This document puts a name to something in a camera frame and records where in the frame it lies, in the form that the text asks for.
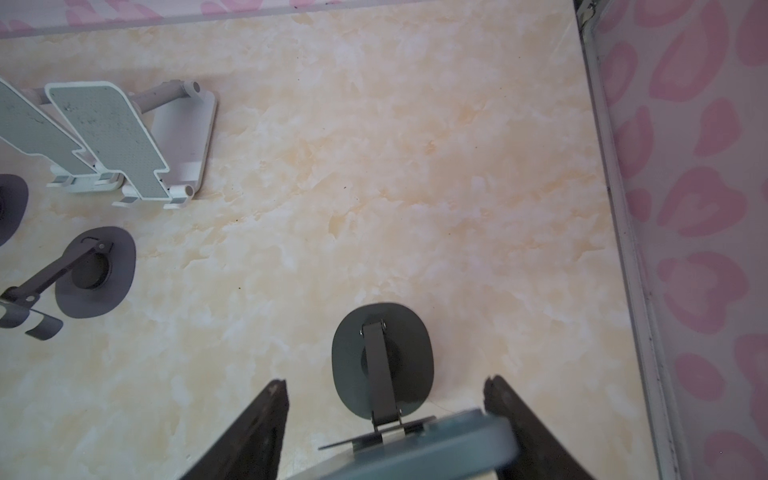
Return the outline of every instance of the pink floral wallpaper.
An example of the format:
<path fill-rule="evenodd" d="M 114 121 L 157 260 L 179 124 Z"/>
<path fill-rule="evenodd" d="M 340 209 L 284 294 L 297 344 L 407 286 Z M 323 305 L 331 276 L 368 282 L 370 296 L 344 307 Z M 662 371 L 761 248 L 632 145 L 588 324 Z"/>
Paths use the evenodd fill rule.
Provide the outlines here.
<path fill-rule="evenodd" d="M 768 479 L 768 0 L 612 0 L 595 29 L 687 478 Z"/>
<path fill-rule="evenodd" d="M 0 38 L 418 0 L 3 0 Z"/>

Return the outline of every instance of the pink and white wall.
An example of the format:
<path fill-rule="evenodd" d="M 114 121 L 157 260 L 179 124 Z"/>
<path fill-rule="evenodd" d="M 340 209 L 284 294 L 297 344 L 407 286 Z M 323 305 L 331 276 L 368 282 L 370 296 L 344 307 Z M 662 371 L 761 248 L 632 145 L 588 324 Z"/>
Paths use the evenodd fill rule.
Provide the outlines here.
<path fill-rule="evenodd" d="M 768 0 L 612 0 L 594 29 L 682 476 L 768 479 Z"/>
<path fill-rule="evenodd" d="M 418 0 L 0 0 L 0 38 Z"/>

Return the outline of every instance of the gray edge strip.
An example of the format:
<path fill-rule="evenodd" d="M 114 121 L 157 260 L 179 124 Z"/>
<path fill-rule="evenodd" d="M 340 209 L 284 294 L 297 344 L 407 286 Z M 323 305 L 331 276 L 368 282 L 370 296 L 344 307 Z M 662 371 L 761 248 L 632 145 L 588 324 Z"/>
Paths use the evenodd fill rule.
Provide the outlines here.
<path fill-rule="evenodd" d="M 608 106 L 600 79 L 598 53 L 594 45 L 593 29 L 609 3 L 610 1 L 603 1 L 598 4 L 597 13 L 584 24 L 581 42 L 584 46 L 584 59 L 587 64 L 594 120 L 598 128 L 598 140 L 603 154 L 603 167 L 616 228 L 619 258 L 624 271 L 624 287 L 627 291 L 637 361 L 640 364 L 640 374 L 643 381 L 650 435 L 654 441 L 661 480 L 677 480 L 680 478 L 680 470 L 678 468 L 676 442 L 670 424 L 670 403 L 664 395 L 664 383 L 667 385 L 670 383 L 668 379 L 665 379 L 667 375 L 664 372 L 663 360 L 661 360 L 663 356 L 661 356 L 661 351 L 658 351 L 660 345 L 654 344 L 654 339 L 659 338 L 656 318 L 650 305 L 646 303 L 647 299 L 643 291 L 634 230 L 627 210 L 624 184 L 621 181 Z"/>

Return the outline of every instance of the round black pad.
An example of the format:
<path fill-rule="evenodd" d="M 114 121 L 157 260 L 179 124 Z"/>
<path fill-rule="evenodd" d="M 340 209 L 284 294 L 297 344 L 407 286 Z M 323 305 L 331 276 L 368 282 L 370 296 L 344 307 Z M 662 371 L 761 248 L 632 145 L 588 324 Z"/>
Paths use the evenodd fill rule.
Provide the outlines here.
<path fill-rule="evenodd" d="M 128 295 L 134 281 L 136 245 L 130 233 L 118 227 L 94 228 L 78 235 L 67 250 L 89 237 L 112 242 L 112 250 L 104 255 L 106 258 L 99 258 L 99 254 L 86 258 L 56 282 L 58 308 L 71 318 L 91 318 L 112 311 Z"/>
<path fill-rule="evenodd" d="M 16 233 L 28 199 L 29 190 L 23 178 L 0 174 L 0 245 Z"/>
<path fill-rule="evenodd" d="M 414 413 L 427 400 L 435 378 L 429 334 L 418 315 L 397 303 L 361 306 L 344 317 L 331 347 L 336 392 L 346 408 L 358 417 L 371 418 L 365 340 L 360 331 L 367 323 L 384 320 L 389 369 L 395 401 L 402 416 Z"/>

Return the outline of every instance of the marble table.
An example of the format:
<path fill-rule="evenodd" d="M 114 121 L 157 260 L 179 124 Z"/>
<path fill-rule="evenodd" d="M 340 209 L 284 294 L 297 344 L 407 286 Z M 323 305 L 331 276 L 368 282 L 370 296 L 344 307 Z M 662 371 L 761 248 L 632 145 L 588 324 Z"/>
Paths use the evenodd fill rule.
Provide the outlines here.
<path fill-rule="evenodd" d="M 197 79 L 220 106 L 189 207 L 46 189 L 2 288 L 105 225 L 137 245 L 114 311 L 47 342 L 0 332 L 0 477 L 177 478 L 272 378 L 280 476 L 369 430 L 333 388 L 331 340 L 366 303 L 415 310 L 435 384 L 418 415 L 503 375 L 599 479 L 655 463 L 570 0 L 439 0 L 0 41 L 21 87 Z M 40 310 L 60 314 L 53 292 Z"/>

